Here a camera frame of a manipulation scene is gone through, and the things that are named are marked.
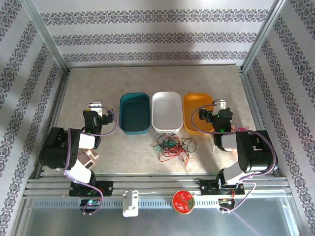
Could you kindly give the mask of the pink block stand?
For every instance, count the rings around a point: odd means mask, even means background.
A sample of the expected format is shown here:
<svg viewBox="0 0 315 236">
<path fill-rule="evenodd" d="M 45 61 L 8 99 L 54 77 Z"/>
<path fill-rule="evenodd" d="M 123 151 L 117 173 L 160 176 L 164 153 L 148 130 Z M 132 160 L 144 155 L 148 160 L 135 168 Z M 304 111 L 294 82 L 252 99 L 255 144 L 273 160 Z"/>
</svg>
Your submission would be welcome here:
<svg viewBox="0 0 315 236">
<path fill-rule="evenodd" d="M 84 167 L 90 169 L 95 164 L 98 157 L 99 154 L 97 154 L 93 149 L 79 149 L 77 159 Z"/>
</svg>

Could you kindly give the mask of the teal plastic bin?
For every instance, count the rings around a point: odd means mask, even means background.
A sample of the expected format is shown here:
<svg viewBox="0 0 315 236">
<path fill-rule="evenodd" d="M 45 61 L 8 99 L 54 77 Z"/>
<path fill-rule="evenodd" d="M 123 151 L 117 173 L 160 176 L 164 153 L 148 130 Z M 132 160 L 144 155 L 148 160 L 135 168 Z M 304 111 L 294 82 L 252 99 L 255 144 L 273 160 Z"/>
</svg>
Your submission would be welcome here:
<svg viewBox="0 0 315 236">
<path fill-rule="evenodd" d="M 127 135 L 146 134 L 151 126 L 150 98 L 146 93 L 126 93 L 120 98 L 119 125 Z"/>
</svg>

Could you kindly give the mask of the small black controller board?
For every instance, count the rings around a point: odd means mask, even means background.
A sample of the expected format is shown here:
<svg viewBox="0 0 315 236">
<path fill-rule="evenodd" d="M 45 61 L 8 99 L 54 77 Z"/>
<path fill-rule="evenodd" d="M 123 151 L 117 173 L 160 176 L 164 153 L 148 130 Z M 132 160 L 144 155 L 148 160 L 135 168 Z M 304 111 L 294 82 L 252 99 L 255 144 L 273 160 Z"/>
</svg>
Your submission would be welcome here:
<svg viewBox="0 0 315 236">
<path fill-rule="evenodd" d="M 235 199 L 218 199 L 218 203 L 222 207 L 233 208 L 235 207 Z"/>
<path fill-rule="evenodd" d="M 98 207 L 100 203 L 100 199 L 82 199 L 80 202 L 80 207 Z"/>
</svg>

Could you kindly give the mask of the aluminium extrusion rail base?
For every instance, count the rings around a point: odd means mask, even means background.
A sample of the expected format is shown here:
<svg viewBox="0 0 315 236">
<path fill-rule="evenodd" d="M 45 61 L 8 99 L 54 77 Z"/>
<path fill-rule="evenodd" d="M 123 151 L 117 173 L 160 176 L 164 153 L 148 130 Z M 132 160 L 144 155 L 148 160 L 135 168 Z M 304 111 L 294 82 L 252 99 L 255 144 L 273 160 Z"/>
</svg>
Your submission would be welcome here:
<svg viewBox="0 0 315 236">
<path fill-rule="evenodd" d="M 170 197 L 178 190 L 187 190 L 200 195 L 199 186 L 194 181 L 214 180 L 215 175 L 208 173 L 197 173 L 195 175 L 183 173 L 171 175 L 169 173 L 151 174 L 97 174 L 97 180 L 112 181 L 112 197 L 119 198 L 126 190 L 138 190 L 140 197 Z M 286 177 L 275 177 L 273 175 L 259 176 L 251 179 L 256 183 L 252 197 L 278 197 L 292 196 Z M 62 199 L 69 197 L 70 180 L 66 177 L 43 174 L 38 179 L 29 179 L 23 192 L 24 199 L 46 198 Z"/>
</svg>

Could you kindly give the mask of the white plastic bracket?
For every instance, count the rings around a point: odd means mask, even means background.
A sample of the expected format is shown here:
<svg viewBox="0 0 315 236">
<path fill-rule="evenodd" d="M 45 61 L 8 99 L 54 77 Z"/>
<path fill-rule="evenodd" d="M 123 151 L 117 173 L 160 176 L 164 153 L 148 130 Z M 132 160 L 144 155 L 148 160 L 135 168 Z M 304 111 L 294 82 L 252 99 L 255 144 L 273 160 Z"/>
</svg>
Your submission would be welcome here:
<svg viewBox="0 0 315 236">
<path fill-rule="evenodd" d="M 126 190 L 123 194 L 123 216 L 136 217 L 139 212 L 139 192 Z"/>
</svg>

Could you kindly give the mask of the orange plastic bin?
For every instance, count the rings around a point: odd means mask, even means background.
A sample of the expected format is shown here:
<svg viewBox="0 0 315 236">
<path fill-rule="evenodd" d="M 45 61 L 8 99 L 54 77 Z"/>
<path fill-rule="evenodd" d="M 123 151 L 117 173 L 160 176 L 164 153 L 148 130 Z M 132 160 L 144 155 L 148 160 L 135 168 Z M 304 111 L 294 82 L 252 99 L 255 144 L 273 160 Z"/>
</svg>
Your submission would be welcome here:
<svg viewBox="0 0 315 236">
<path fill-rule="evenodd" d="M 184 128 L 191 135 L 204 135 L 204 133 L 196 130 L 191 122 L 192 113 L 199 107 L 212 104 L 213 99 L 210 95 L 205 93 L 188 93 L 183 98 L 183 114 L 184 114 Z M 211 123 L 200 120 L 198 112 L 193 117 L 194 124 L 201 130 L 206 132 L 214 131 Z"/>
</svg>

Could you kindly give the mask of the white plastic bin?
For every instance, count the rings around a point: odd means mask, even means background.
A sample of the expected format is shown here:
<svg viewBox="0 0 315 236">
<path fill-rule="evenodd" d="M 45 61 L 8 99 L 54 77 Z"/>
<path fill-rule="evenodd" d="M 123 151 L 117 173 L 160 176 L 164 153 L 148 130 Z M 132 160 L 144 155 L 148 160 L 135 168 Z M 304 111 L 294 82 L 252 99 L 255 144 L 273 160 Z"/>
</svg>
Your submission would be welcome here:
<svg viewBox="0 0 315 236">
<path fill-rule="evenodd" d="M 174 91 L 157 92 L 152 96 L 152 127 L 157 133 L 176 134 L 182 128 L 182 98 Z"/>
</svg>

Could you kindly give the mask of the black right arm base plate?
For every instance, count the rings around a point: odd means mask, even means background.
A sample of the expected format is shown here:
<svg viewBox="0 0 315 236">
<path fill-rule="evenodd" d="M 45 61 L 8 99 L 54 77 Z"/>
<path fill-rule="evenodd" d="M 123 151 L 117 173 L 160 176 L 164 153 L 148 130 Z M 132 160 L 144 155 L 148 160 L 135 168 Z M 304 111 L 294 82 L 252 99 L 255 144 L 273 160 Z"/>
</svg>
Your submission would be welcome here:
<svg viewBox="0 0 315 236">
<path fill-rule="evenodd" d="M 216 187 L 212 185 L 202 185 L 200 187 L 201 195 L 244 195 L 244 185 L 223 185 L 221 187 Z"/>
</svg>

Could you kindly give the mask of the aluminium side rail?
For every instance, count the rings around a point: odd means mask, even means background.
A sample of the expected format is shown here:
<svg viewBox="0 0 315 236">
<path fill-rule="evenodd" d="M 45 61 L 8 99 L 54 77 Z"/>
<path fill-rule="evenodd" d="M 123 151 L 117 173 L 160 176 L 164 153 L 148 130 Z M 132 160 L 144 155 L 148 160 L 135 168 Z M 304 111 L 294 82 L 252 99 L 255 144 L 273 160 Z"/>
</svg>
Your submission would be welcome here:
<svg viewBox="0 0 315 236">
<path fill-rule="evenodd" d="M 51 128 L 56 127 L 56 125 L 57 125 L 70 73 L 71 73 L 71 69 L 69 69 L 64 75 L 61 76 L 59 85 L 58 85 L 56 93 L 55 93 L 55 97 L 54 97 L 54 101 L 53 101 L 53 104 L 51 107 L 51 111 L 49 114 L 49 119 L 48 119 L 46 131 L 45 131 L 45 134 L 42 137 L 42 140 L 40 143 L 40 150 L 42 149 Z M 36 161 L 35 161 L 35 164 L 34 164 L 33 172 L 31 173 L 29 179 L 38 179 L 40 177 L 41 172 L 42 172 L 42 167 L 43 167 L 43 165 L 40 163 L 39 156 L 38 156 Z"/>
<path fill-rule="evenodd" d="M 256 99 L 254 97 L 253 90 L 251 88 L 249 79 L 246 74 L 240 73 L 240 77 L 244 86 L 244 91 L 248 100 L 248 104 L 251 110 L 251 114 L 253 117 L 254 125 L 256 130 L 250 132 L 254 136 L 255 142 L 259 141 L 257 143 L 257 148 L 260 148 L 257 151 L 254 151 L 255 156 L 258 158 L 254 158 L 254 161 L 258 161 L 259 163 L 262 163 L 263 161 L 265 163 L 269 163 L 269 167 L 264 170 L 261 173 L 256 174 L 257 176 L 263 176 L 263 175 L 268 175 L 272 174 L 275 170 L 277 170 L 277 156 L 275 154 L 275 150 L 272 146 L 272 143 L 270 141 L 268 132 L 265 130 L 265 127 L 262 122 L 261 115 L 259 113 L 258 105 L 256 102 Z"/>
</svg>

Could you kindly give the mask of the aluminium frame post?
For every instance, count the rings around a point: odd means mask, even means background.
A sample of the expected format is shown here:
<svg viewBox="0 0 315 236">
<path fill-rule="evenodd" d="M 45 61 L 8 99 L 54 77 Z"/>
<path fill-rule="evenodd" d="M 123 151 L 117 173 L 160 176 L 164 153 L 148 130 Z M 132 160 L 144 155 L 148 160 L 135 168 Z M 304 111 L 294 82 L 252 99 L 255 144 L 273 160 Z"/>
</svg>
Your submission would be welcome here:
<svg viewBox="0 0 315 236">
<path fill-rule="evenodd" d="M 58 47 L 55 41 L 53 40 L 53 37 L 49 33 L 41 15 L 36 9 L 33 0 L 20 0 L 20 2 L 23 5 L 24 9 L 26 10 L 31 21 L 33 22 L 34 26 L 36 27 L 44 43 L 48 47 L 49 51 L 52 53 L 52 56 L 57 65 L 59 66 L 59 68 L 61 68 L 64 72 L 68 73 L 69 68 L 67 67 L 66 62 L 63 59 L 60 51 L 58 50 Z"/>
<path fill-rule="evenodd" d="M 240 66 L 241 73 L 245 73 L 248 71 L 250 65 L 252 64 L 254 58 L 258 54 L 263 42 L 267 38 L 270 30 L 273 27 L 273 24 L 275 23 L 276 19 L 278 18 L 279 14 L 282 11 L 282 8 L 284 7 L 287 0 L 274 0 L 269 13 L 266 16 L 266 20 L 263 22 L 257 37 L 255 38 L 253 45 L 251 46 L 244 62 Z"/>
</svg>

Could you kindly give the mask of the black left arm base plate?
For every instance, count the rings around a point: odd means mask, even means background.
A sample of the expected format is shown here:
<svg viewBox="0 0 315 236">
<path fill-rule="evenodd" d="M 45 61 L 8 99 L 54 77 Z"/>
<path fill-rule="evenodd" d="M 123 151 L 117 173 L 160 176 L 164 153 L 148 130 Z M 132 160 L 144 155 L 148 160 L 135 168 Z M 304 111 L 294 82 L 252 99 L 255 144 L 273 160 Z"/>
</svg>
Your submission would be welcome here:
<svg viewBox="0 0 315 236">
<path fill-rule="evenodd" d="M 99 189 L 103 196 L 110 197 L 114 190 L 112 181 L 97 181 L 95 188 Z M 69 189 L 71 197 L 100 197 L 100 193 L 94 188 L 71 182 Z"/>
</svg>

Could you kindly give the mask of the grey metal sheet panel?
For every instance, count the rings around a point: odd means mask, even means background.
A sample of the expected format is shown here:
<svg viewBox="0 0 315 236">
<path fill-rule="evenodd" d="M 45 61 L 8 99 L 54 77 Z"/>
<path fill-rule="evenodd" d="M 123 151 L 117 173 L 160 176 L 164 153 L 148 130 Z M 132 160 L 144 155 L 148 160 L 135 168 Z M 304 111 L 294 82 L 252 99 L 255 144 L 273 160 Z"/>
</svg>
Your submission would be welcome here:
<svg viewBox="0 0 315 236">
<path fill-rule="evenodd" d="M 138 216 L 103 208 L 85 216 L 80 208 L 34 208 L 27 201 L 13 236 L 305 236 L 286 197 L 254 198 L 232 213 L 194 208 L 140 208 Z"/>
</svg>

